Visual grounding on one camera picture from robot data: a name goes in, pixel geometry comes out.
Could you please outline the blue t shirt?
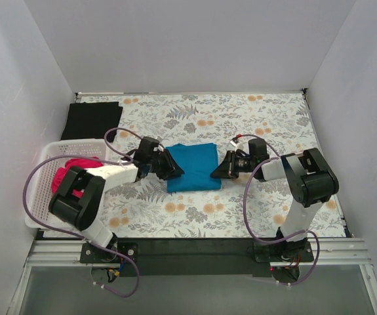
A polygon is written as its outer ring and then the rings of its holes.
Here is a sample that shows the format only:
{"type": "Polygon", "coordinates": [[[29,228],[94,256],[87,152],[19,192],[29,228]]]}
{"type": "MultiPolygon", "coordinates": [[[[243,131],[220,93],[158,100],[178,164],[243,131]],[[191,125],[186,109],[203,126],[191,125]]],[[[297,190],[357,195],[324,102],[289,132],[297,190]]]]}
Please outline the blue t shirt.
{"type": "Polygon", "coordinates": [[[219,190],[222,181],[210,174],[218,166],[217,145],[214,143],[167,147],[172,158],[184,171],[178,178],[167,180],[167,192],[197,192],[219,190]]]}

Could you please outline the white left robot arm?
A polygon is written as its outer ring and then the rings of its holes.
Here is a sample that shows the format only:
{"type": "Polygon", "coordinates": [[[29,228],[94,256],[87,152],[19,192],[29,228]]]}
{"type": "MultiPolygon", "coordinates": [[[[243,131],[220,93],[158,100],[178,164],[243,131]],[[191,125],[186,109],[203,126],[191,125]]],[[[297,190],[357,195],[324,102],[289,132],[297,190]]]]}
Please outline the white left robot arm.
{"type": "Polygon", "coordinates": [[[181,177],[184,171],[158,140],[145,136],[137,149],[119,161],[105,161],[101,167],[88,169],[70,167],[49,203],[49,212],[80,231],[84,239],[96,245],[96,256],[109,263],[117,257],[118,247],[116,235],[97,218],[104,193],[150,173],[170,180],[181,177]]]}

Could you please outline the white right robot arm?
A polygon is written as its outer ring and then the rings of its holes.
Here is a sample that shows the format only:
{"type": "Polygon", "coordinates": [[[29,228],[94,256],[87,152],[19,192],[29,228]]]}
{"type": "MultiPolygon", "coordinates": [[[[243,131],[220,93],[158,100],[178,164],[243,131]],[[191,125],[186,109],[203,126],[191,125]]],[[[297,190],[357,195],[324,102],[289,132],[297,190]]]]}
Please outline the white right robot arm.
{"type": "Polygon", "coordinates": [[[237,179],[240,173],[248,173],[249,181],[287,180],[292,203],[284,223],[274,238],[253,239],[257,254],[289,261],[310,251],[310,225],[322,205],[338,193],[339,182],[317,148],[270,157],[268,152],[273,146],[258,136],[249,138],[248,152],[238,148],[227,151],[223,162],[210,175],[214,179],[237,179]]]}

